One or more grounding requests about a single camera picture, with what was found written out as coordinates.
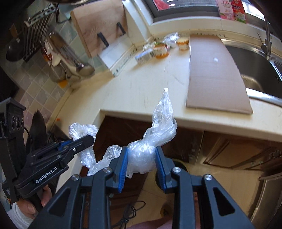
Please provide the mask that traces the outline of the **person's left hand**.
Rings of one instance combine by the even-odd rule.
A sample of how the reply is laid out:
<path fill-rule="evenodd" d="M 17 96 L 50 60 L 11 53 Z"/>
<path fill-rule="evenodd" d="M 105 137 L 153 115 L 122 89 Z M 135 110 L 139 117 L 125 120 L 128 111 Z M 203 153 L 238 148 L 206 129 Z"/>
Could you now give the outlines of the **person's left hand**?
<path fill-rule="evenodd" d="M 20 198 L 17 202 L 17 206 L 20 211 L 28 218 L 35 219 L 39 208 L 43 208 L 52 198 L 52 192 L 48 185 L 42 188 L 41 196 L 35 194 L 29 199 Z"/>

